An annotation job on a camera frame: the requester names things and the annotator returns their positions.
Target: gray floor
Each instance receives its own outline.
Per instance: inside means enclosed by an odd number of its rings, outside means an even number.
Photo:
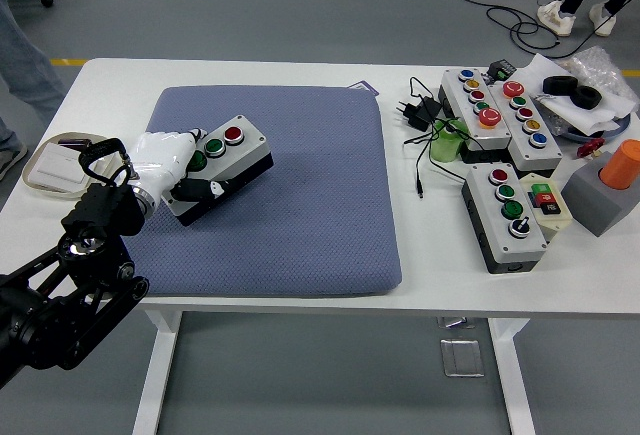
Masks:
[[[19,24],[51,58],[467,66],[531,58],[483,8],[461,0],[55,1],[46,10],[11,0]],[[531,14],[536,7],[478,1]],[[586,37],[596,1],[585,2],[574,35],[552,53]],[[584,48],[600,44],[621,69],[640,69],[638,3],[620,14],[611,38]],[[69,85],[79,71],[57,70]],[[640,79],[628,82],[640,92]],[[0,107],[34,147],[44,127],[30,108],[4,88]],[[14,170],[0,183],[0,204],[18,176]],[[483,325],[476,334],[488,374],[479,383],[443,377],[432,319],[187,314],[183,329],[163,434],[508,433]],[[518,335],[538,433],[637,433],[637,330],[636,321],[536,320]],[[0,392],[2,433],[130,433],[153,336],[136,312],[78,369],[24,370]]]

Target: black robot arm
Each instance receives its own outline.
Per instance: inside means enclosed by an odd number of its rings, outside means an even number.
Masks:
[[[115,147],[123,158],[125,168],[117,173],[126,172],[124,182],[116,185],[114,175],[103,179],[106,185],[91,184],[62,220],[58,246],[0,275],[0,388],[26,365],[76,367],[148,291],[121,238],[140,232],[144,215],[127,184],[131,169],[124,147],[117,139],[108,142],[106,151]],[[83,155],[85,168],[105,155],[105,145]],[[34,275],[56,264],[38,288],[29,286]],[[75,290],[51,298],[66,277]]]

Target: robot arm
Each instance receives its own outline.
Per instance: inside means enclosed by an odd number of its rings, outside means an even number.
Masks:
[[[118,139],[81,153],[85,172],[104,185],[91,184],[62,220],[65,233],[57,247],[0,275],[0,388],[25,365],[76,367],[147,294],[149,282],[135,276],[121,236],[140,232],[161,194],[185,176],[196,141],[204,135],[201,130],[145,133],[131,158]],[[123,163],[111,178],[90,169],[93,161],[116,151]],[[29,286],[30,278],[56,263],[37,289]],[[66,277],[76,289],[51,298]]]

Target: table leg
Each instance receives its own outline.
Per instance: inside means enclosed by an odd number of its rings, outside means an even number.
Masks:
[[[520,372],[520,362],[513,337],[529,322],[527,318],[490,318],[489,328],[493,339],[502,393],[509,415],[513,435],[535,435],[527,392]]]
[[[158,327],[158,333],[149,360],[133,435],[154,435],[158,429],[162,400],[182,318],[180,311],[147,310],[147,315]]]

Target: white table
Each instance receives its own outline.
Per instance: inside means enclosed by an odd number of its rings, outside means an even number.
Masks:
[[[510,423],[514,433],[534,433],[513,336],[530,317],[629,318],[640,315],[640,281],[634,248],[640,247],[640,212],[596,238],[574,222],[550,245],[534,271],[490,275],[484,265],[459,181],[423,161],[425,188],[414,188],[422,147],[403,146],[416,136],[400,112],[409,101],[409,78],[435,93],[446,67],[329,65],[259,62],[99,59],[87,63],[43,140],[76,131],[118,137],[131,146],[145,130],[161,92],[184,85],[291,85],[347,87],[366,80],[380,92],[385,151],[403,282],[391,293],[356,298],[147,297],[139,305],[158,327],[134,433],[154,433],[182,311],[254,313],[386,313],[488,317]],[[639,138],[632,117],[628,136]],[[611,143],[613,151],[621,140]],[[576,145],[554,174],[562,187],[582,166]],[[448,168],[465,174],[461,162]],[[0,272],[9,273],[53,247],[72,202],[52,199],[19,182],[0,213]]]

